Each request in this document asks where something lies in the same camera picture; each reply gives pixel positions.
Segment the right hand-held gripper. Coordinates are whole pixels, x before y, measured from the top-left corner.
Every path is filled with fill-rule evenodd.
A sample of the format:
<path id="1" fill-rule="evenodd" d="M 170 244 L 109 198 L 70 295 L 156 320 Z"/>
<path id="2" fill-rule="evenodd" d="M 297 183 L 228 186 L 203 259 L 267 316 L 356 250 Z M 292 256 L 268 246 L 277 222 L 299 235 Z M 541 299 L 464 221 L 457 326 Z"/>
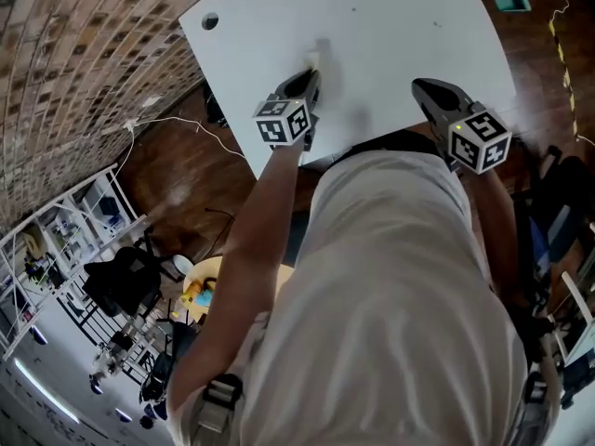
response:
<path id="1" fill-rule="evenodd" d="M 512 132 L 493 109 L 438 79 L 416 78 L 411 91 L 451 170 L 462 166 L 480 175 L 507 159 Z"/>

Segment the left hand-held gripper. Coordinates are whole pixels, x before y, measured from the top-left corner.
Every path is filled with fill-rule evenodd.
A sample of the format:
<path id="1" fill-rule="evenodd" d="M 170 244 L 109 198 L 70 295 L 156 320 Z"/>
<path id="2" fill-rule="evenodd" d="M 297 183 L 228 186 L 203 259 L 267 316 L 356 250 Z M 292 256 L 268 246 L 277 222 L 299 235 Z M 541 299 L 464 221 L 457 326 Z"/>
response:
<path id="1" fill-rule="evenodd" d="M 280 98 L 261 101 L 253 121 L 266 145 L 271 148 L 293 146 L 303 141 L 303 150 L 310 151 L 320 118 L 313 110 L 320 96 L 321 74 L 307 69 L 298 72 L 275 90 Z"/>

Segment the person's right forearm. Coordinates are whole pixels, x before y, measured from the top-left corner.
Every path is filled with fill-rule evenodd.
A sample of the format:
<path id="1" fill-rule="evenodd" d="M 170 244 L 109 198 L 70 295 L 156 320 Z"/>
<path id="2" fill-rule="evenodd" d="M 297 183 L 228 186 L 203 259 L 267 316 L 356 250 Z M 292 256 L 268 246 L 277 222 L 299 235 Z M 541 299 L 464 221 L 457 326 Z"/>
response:
<path id="1" fill-rule="evenodd" d="M 515 295 L 519 280 L 513 201 L 494 170 L 471 173 L 469 189 L 478 211 L 492 282 L 504 300 Z"/>

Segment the person's left forearm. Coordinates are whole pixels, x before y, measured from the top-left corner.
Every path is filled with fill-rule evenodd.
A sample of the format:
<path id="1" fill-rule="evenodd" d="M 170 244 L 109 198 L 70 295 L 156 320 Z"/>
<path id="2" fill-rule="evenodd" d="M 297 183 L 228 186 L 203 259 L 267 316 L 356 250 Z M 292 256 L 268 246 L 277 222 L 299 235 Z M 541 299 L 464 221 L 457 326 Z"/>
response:
<path id="1" fill-rule="evenodd" d="M 216 300 L 237 300 L 251 285 L 273 290 L 289 237 L 304 144 L 274 150 L 227 238 Z"/>

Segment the white rectangular table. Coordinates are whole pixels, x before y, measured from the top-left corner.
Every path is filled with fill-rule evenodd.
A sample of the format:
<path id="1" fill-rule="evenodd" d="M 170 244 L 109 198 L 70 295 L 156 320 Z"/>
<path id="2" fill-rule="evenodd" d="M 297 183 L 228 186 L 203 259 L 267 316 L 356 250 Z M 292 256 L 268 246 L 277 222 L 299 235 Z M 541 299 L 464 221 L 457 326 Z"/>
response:
<path id="1" fill-rule="evenodd" d="M 434 78 L 508 110 L 515 86 L 482 0 L 200 0 L 180 25 L 250 168 L 270 149 L 257 105 L 321 53 L 310 163 L 418 125 L 411 83 Z"/>

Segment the yellow black floor tape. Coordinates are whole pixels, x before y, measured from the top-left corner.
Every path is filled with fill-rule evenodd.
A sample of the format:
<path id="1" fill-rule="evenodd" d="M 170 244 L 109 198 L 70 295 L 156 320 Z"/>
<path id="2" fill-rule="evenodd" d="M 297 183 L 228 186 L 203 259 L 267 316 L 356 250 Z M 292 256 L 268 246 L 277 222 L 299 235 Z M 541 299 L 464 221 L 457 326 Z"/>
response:
<path id="1" fill-rule="evenodd" d="M 570 73 L 569 73 L 569 70 L 568 70 L 568 66 L 566 64 L 565 56 L 564 56 L 563 49 L 562 49 L 561 40 L 560 40 L 560 38 L 559 38 L 559 36 L 557 34 L 554 21 L 555 21 L 555 17 L 552 16 L 551 19 L 549 20 L 549 31 L 550 31 L 551 36 L 553 38 L 554 44 L 555 44 L 555 46 L 557 48 L 558 55 L 559 55 L 559 60 L 560 60 L 560 63 L 562 65 L 562 71 L 563 71 L 562 85 L 566 89 L 566 92 L 567 92 L 568 98 L 569 98 L 569 107 L 570 107 L 570 113 L 571 113 L 571 118 L 572 118 L 572 132 L 573 132 L 573 137 L 574 138 L 578 138 L 578 126 L 577 126 L 577 118 L 576 118 L 576 113 L 575 113 L 575 92 L 574 92 L 573 87 L 572 87 Z"/>

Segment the person's white shirt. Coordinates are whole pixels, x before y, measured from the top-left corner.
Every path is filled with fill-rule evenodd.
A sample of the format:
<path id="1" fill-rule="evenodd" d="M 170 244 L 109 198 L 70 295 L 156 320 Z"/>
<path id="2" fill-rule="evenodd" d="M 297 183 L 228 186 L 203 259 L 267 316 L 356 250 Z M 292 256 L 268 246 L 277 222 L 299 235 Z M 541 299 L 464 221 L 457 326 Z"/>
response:
<path id="1" fill-rule="evenodd" d="M 284 285 L 216 300 L 174 370 L 175 446 L 542 446 L 559 382 L 518 280 L 492 282 L 469 183 L 364 151 L 321 178 Z"/>

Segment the round wooden table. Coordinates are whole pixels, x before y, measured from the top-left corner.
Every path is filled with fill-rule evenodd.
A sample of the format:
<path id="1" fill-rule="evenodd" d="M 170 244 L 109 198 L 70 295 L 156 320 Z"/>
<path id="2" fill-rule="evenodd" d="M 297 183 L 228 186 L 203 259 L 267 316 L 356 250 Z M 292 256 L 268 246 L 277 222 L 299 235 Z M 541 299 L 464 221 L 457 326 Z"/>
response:
<path id="1" fill-rule="evenodd" d="M 222 256 L 213 256 L 195 264 L 191 272 L 184 279 L 183 294 L 192 282 L 200 282 L 203 286 L 208 285 L 214 292 L 221 260 Z M 178 312 L 181 312 L 181 309 L 185 308 L 189 318 L 193 321 L 198 322 L 208 314 L 209 308 L 202 308 L 198 306 L 186 308 L 180 298 L 181 296 L 178 299 L 180 303 L 180 308 L 178 308 Z"/>

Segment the yellow toy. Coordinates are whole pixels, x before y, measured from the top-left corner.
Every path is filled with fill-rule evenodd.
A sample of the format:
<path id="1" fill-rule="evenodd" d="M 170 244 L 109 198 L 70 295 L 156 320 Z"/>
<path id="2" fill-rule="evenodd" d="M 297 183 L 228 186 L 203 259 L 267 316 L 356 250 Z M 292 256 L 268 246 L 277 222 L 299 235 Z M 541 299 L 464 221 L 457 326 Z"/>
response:
<path id="1" fill-rule="evenodd" d="M 180 299 L 186 308 L 192 306 L 209 308 L 212 297 L 213 290 L 208 285 L 203 286 L 200 282 L 192 282 Z"/>

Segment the black office chair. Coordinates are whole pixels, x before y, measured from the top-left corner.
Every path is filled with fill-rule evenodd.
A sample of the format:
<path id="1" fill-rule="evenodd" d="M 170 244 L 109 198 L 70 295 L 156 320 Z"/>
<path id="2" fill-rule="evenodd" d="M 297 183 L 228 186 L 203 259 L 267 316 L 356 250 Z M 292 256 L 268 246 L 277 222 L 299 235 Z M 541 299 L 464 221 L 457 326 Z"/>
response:
<path id="1" fill-rule="evenodd" d="M 125 246 L 110 261 L 85 264 L 83 291 L 109 318 L 135 317 L 140 306 L 153 308 L 161 295 L 159 268 L 155 256 Z"/>

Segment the white metal shelf rack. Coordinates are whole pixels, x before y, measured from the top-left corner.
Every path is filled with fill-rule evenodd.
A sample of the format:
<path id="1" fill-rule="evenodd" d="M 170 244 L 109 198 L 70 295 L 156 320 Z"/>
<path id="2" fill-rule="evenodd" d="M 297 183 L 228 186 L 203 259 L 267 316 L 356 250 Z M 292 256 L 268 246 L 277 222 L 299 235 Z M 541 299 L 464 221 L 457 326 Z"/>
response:
<path id="1" fill-rule="evenodd" d="M 0 239 L 0 359 L 26 335 L 43 340 L 38 323 L 51 304 L 80 314 L 84 266 L 114 256 L 144 221 L 117 181 L 112 164 L 77 183 Z"/>

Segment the black wheeled stand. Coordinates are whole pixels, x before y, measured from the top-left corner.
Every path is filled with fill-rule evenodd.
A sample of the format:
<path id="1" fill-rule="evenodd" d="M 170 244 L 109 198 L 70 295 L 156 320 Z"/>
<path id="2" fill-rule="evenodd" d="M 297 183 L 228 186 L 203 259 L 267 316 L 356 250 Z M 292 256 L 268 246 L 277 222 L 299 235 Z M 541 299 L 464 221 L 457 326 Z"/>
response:
<path id="1" fill-rule="evenodd" d="M 165 349 L 157 356 L 139 391 L 139 402 L 157 402 L 165 398 L 174 367 L 198 335 L 194 325 L 160 319 L 157 329 L 165 337 Z"/>

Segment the long ceiling light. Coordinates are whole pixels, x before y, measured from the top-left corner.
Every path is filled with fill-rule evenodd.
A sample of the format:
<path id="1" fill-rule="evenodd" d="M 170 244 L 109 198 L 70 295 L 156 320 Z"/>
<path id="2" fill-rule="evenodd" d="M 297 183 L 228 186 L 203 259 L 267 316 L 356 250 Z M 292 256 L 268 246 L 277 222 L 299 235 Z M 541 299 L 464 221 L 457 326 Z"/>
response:
<path id="1" fill-rule="evenodd" d="M 27 369 L 22 361 L 19 359 L 13 360 L 15 366 L 21 372 L 21 374 L 34 386 L 34 388 L 53 406 L 58 408 L 64 415 L 74 421 L 76 424 L 80 423 L 78 416 L 63 402 L 60 398 L 56 397 L 51 391 L 49 391 L 39 380 Z"/>

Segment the white desk frame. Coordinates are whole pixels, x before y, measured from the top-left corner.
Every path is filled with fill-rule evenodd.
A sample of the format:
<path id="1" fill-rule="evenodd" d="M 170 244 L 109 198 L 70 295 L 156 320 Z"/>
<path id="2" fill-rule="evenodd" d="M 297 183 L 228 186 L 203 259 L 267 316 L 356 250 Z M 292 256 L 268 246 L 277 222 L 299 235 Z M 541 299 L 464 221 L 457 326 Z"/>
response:
<path id="1" fill-rule="evenodd" d="M 562 305 L 563 314 L 554 322 L 554 338 L 564 365 L 570 365 L 581 356 L 595 352 L 595 283 L 591 285 L 592 297 L 586 298 L 571 275 L 564 271 L 562 281 L 569 295 Z"/>

